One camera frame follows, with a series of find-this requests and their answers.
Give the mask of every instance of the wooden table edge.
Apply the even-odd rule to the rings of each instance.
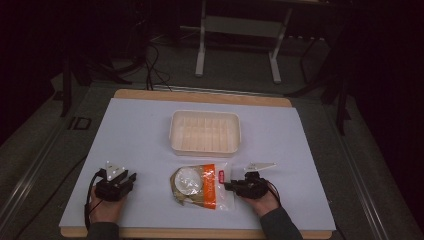
[[[249,106],[292,107],[290,100],[287,98],[260,97],[221,93],[163,92],[119,89],[115,92],[114,98],[236,104]]]
[[[86,237],[85,227],[61,227],[64,237]],[[304,239],[329,239],[332,231],[301,231]],[[262,230],[120,228],[121,238],[185,238],[185,239],[265,239]]]

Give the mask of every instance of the white table surface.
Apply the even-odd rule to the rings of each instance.
[[[177,110],[236,113],[241,123],[239,150],[231,158],[176,156],[169,131]],[[295,108],[111,99],[60,227],[85,226],[88,184],[106,161],[137,173],[119,223],[123,228],[260,229],[256,215],[238,197],[232,211],[179,205],[169,178],[182,166],[228,162],[231,178],[238,180],[244,179],[243,168],[250,162],[275,162],[277,166],[261,171],[261,177],[278,188],[299,230],[335,230]]]

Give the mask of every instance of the red label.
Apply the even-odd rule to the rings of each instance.
[[[219,183],[224,184],[224,170],[219,171]]]

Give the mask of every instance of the black cable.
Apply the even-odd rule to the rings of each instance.
[[[169,75],[169,74],[167,74],[167,73],[165,73],[165,72],[162,72],[162,71],[160,71],[160,70],[156,69],[156,68],[153,66],[153,64],[152,64],[152,63],[150,63],[150,61],[149,61],[149,60],[147,60],[147,62],[148,62],[149,64],[151,64],[151,65],[152,65],[152,70],[155,72],[156,76],[160,79],[160,82],[159,82],[159,83],[154,83],[153,85],[164,84],[164,85],[166,85],[166,86],[168,87],[169,91],[171,91],[171,92],[172,92],[171,87],[170,87],[170,86],[168,85],[168,83],[167,83],[167,82],[169,82],[169,80],[171,79],[171,75]],[[166,80],[165,80],[165,79],[163,79],[163,78],[159,75],[159,73],[165,74],[165,75],[167,76],[167,79],[166,79]]]
[[[129,82],[127,80],[124,80],[120,78],[118,75],[116,75],[115,72],[105,68],[102,64],[96,62],[95,60],[91,59],[87,55],[83,54],[78,49],[74,49],[76,51],[76,56],[79,58],[78,60],[83,61],[84,63],[88,64],[93,71],[96,71],[107,78],[111,79],[112,81],[120,84],[132,84],[132,82]]]
[[[149,44],[148,47],[153,48],[155,50],[155,52],[156,52],[156,57],[155,57],[155,60],[153,61],[153,65],[155,65],[156,64],[156,61],[159,58],[159,49],[157,47],[155,47],[153,44]]]
[[[152,90],[153,91],[153,84],[152,84],[152,78],[151,78],[151,68],[149,66],[149,63],[146,61],[146,68],[147,68],[147,76],[146,76],[146,90]]]
[[[90,210],[90,212],[88,213],[88,214],[91,214],[93,211],[94,211],[94,209],[96,209],[99,205],[100,205],[100,203],[102,203],[103,202],[103,199],[100,199],[100,202],[98,202],[97,204],[96,204],[96,206],[94,206],[91,210]]]
[[[267,182],[268,182],[268,190],[272,193],[272,195],[274,195],[275,199],[278,202],[278,206],[283,207],[280,200],[280,193],[278,192],[277,188],[270,181],[267,180]]]
[[[87,228],[87,230],[90,228],[90,225],[91,225],[90,213],[95,208],[94,207],[93,209],[90,209],[91,191],[93,189],[94,181],[96,180],[97,177],[102,176],[103,171],[104,171],[103,169],[100,169],[98,172],[96,172],[94,174],[93,178],[91,179],[90,185],[88,186],[87,199],[86,199],[85,205],[84,205],[84,221],[85,221],[85,227]]]
[[[50,197],[47,199],[47,201],[43,204],[43,206],[37,211],[37,213],[19,230],[18,234],[15,236],[15,240],[18,239],[21,234],[25,231],[25,229],[35,220],[35,218],[38,217],[38,215],[43,211],[43,209],[47,206],[47,204],[53,199],[54,195],[59,191],[60,187],[63,185],[65,180],[71,175],[71,173],[78,167],[80,163],[82,163],[87,158],[87,155],[81,158],[73,167],[72,169],[66,174],[66,176],[62,179],[62,181],[59,183],[57,188],[54,190],[54,192],[50,195]]]

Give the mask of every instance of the wire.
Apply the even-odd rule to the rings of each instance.
[[[56,187],[54,192],[50,195],[50,197],[47,199],[47,201],[43,204],[43,206],[37,211],[37,213],[21,228],[21,230],[18,232],[18,234],[15,236],[15,240],[18,239],[21,234],[25,231],[25,229],[31,225],[31,223],[38,217],[38,215],[44,210],[44,208],[47,206],[47,204],[53,199],[54,195],[59,191],[60,187],[63,185],[65,180],[71,175],[71,173],[80,165],[85,159],[87,158],[87,155],[85,155],[81,160],[79,160],[72,169],[66,174],[66,176],[62,179],[62,181],[59,183],[59,185]]]
[[[90,210],[90,212],[88,213],[88,214],[91,214],[93,211],[94,211],[94,209],[96,209],[99,205],[100,205],[100,203],[102,203],[103,202],[103,199],[100,199],[100,202],[98,202],[97,204],[96,204],[96,206],[94,206],[91,210]]]
[[[171,75],[169,75],[169,74],[167,74],[167,73],[165,73],[165,72],[163,72],[163,71],[160,71],[160,70],[158,70],[158,69],[156,69],[155,68],[155,65],[156,65],[156,63],[157,63],[157,61],[158,61],[158,59],[159,59],[159,50],[158,50],[158,48],[157,47],[155,47],[154,45],[152,45],[152,44],[149,44],[148,45],[148,47],[151,47],[151,48],[153,48],[154,50],[155,50],[155,52],[156,52],[156,56],[155,56],[155,58],[154,58],[154,60],[153,60],[153,62],[151,62],[149,59],[146,59],[146,68],[147,68],[147,76],[146,76],[146,90],[154,90],[154,85],[157,85],[157,84],[160,84],[160,83],[163,83],[163,84],[165,84],[167,87],[168,87],[168,89],[172,92],[172,89],[171,89],[171,87],[167,84],[167,82],[171,79]],[[155,84],[153,84],[153,80],[152,80],[152,71],[156,74],[156,76],[161,80],[159,83],[155,83]],[[167,79],[166,80],[164,80],[161,76],[160,76],[160,74],[159,73],[162,73],[162,74],[165,74],[166,76],[167,76]]]
[[[282,207],[283,205],[281,204],[281,200],[280,200],[280,193],[278,192],[277,188],[275,187],[274,184],[272,184],[270,181],[268,181],[268,190],[272,193],[272,195],[274,195],[275,199],[278,202],[278,206]]]
[[[93,178],[91,179],[90,185],[88,185],[87,199],[84,205],[84,221],[85,221],[85,227],[87,228],[87,230],[90,228],[90,225],[91,225],[90,213],[92,210],[94,210],[94,208],[98,206],[97,204],[96,207],[90,210],[91,190],[93,189],[94,181],[96,180],[97,177],[100,177],[101,175],[102,175],[102,169],[100,169],[98,172],[94,174]]]

